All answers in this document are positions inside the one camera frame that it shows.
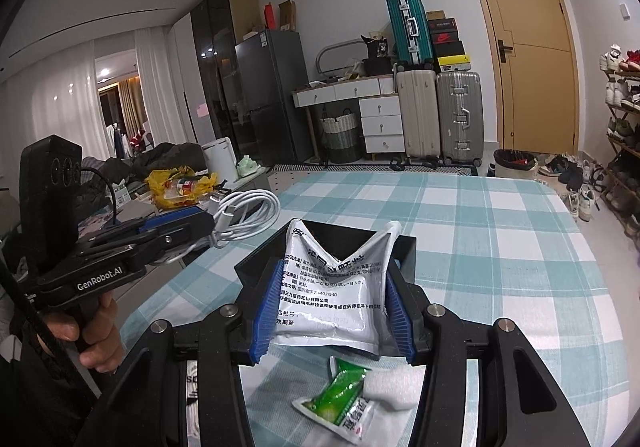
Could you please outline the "person's left hand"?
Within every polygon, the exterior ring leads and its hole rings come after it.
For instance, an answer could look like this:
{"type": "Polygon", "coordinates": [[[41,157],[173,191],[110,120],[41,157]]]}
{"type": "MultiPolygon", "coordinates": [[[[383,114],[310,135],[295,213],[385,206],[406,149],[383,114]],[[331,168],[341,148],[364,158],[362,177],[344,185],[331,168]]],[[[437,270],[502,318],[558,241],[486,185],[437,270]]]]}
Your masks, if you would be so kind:
{"type": "Polygon", "coordinates": [[[74,318],[63,314],[43,315],[42,320],[58,340],[76,342],[82,337],[88,347],[79,354],[81,366],[106,373],[114,371],[124,358],[124,346],[115,326],[117,311],[117,302],[110,291],[100,295],[98,310],[83,328],[74,318]]]}

